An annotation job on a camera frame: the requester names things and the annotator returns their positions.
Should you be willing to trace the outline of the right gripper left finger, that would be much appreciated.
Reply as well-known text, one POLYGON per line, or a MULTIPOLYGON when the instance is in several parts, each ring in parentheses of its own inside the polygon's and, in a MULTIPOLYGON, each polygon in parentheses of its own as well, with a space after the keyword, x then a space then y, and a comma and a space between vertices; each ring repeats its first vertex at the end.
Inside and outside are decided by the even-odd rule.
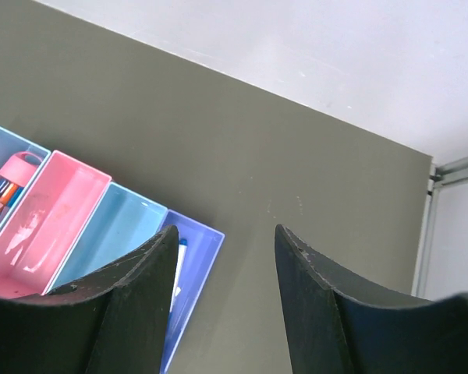
POLYGON ((0 298, 0 373, 158 373, 179 233, 46 295, 0 298))

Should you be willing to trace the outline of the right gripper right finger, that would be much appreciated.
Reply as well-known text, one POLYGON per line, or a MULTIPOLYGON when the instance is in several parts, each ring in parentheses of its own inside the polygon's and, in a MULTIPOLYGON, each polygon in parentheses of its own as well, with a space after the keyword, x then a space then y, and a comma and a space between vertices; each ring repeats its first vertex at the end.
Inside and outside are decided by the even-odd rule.
POLYGON ((468 373, 468 293, 438 301, 393 291, 275 228, 294 373, 468 373))

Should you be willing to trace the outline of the light blue drawer bin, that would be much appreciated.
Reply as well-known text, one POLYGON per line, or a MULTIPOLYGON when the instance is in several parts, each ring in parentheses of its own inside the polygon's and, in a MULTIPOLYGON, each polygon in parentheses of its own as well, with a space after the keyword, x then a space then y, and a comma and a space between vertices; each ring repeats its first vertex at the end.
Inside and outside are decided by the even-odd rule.
POLYGON ((112 182, 90 217, 51 289, 88 275, 152 238, 166 206, 112 182))
POLYGON ((39 172, 46 164, 46 161, 48 160, 48 158, 51 156, 50 150, 36 143, 33 143, 29 141, 28 139, 25 139, 22 136, 19 136, 15 134, 14 132, 4 129, 0 126, 0 168, 13 154, 22 152, 22 151, 29 151, 31 153, 35 153, 36 155, 40 156, 43 159, 43 161, 40 163, 40 166, 35 172, 32 179, 27 183, 27 186, 20 193, 18 199, 14 202, 14 204, 8 210, 8 212, 1 218, 0 232, 5 227, 5 224, 11 217, 14 210, 19 206, 19 202, 24 197, 29 187, 33 183, 34 179, 38 176, 39 172))

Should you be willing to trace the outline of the white blue whiteboard marker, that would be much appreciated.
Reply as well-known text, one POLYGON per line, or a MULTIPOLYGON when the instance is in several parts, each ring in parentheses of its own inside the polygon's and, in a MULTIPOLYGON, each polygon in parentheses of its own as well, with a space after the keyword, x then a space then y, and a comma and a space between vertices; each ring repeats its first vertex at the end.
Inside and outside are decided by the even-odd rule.
POLYGON ((178 298, 181 292, 181 287, 179 285, 179 282, 180 282, 180 277, 181 277, 181 273, 183 269, 183 264, 186 258, 187 249, 188 249, 187 239, 181 238, 179 240, 178 258, 177 258, 177 264, 175 268, 175 279, 174 279, 174 284, 173 284, 172 299, 171 299, 169 312, 172 312, 174 305, 176 303, 176 299, 178 298))

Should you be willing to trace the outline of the pink drawer bin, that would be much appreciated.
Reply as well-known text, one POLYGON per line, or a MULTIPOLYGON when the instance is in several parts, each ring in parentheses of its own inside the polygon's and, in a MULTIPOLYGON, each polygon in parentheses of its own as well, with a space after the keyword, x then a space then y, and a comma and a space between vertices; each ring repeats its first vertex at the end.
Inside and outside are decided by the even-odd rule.
POLYGON ((111 180, 58 150, 51 154, 0 231, 0 298, 52 288, 111 180))

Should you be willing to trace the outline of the purple drawer bin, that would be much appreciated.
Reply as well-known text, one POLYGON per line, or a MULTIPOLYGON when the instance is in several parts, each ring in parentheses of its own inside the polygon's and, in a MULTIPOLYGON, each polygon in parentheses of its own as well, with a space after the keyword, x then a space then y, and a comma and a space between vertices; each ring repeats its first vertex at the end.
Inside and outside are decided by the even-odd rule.
POLYGON ((161 373, 166 373, 186 330, 216 256, 222 247, 225 234, 174 210, 165 216, 164 227, 175 225, 179 240, 186 242, 183 265, 174 298, 165 337, 161 360, 161 373))

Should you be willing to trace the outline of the pink capped crayon tube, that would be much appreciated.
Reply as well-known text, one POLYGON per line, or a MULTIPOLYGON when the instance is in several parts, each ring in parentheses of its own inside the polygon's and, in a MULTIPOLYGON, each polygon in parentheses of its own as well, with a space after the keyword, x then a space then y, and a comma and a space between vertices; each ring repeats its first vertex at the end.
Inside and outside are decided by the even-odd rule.
POLYGON ((29 151, 13 154, 0 168, 0 220, 18 199, 43 159, 29 151))

